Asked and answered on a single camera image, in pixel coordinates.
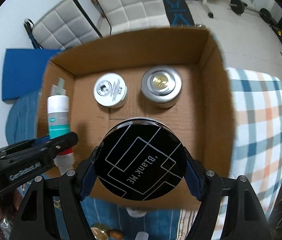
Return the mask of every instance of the silver round tin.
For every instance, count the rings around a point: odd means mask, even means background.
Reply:
[[[169,66],[156,66],[142,77],[142,93],[159,108],[169,108],[177,102],[181,92],[182,78]]]

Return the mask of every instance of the cardboard box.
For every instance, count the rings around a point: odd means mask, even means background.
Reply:
[[[141,78],[154,65],[170,65],[183,79],[176,105],[155,108],[141,93]],[[99,105],[93,97],[96,80],[107,72],[123,77],[127,103],[119,109]],[[167,125],[193,158],[227,177],[232,154],[234,118],[229,80],[217,44],[208,30],[195,28],[147,29],[121,33],[68,49],[49,61],[44,74],[38,113],[38,136],[45,136],[47,98],[59,77],[70,97],[70,126],[79,136],[75,166],[89,157],[107,131],[124,119],[146,116]],[[47,175],[59,176],[57,168]],[[131,201],[108,191],[97,180],[92,197],[123,206],[150,209],[196,209],[184,179],[165,196]]]

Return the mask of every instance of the gold logo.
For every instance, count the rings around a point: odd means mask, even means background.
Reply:
[[[153,78],[153,85],[158,89],[164,89],[168,86],[168,78],[165,75],[158,74]]]

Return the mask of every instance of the screw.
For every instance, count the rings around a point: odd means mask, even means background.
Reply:
[[[215,175],[215,172],[212,171],[212,170],[208,170],[208,171],[206,172],[206,174],[207,174],[209,177],[213,177],[213,176]]]
[[[67,171],[67,176],[71,177],[73,175],[75,175],[75,171],[74,170]]]
[[[246,182],[247,178],[246,178],[246,176],[241,175],[241,176],[239,176],[239,180],[242,181],[242,182]]]
[[[36,176],[35,177],[35,182],[40,182],[42,180],[42,177],[41,176]]]

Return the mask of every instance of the teal label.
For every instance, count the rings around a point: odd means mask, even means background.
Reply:
[[[70,132],[68,114],[67,112],[48,114],[49,135],[51,139]]]
[[[49,126],[49,135],[51,139],[64,135],[69,132],[70,132],[70,126],[68,124]]]

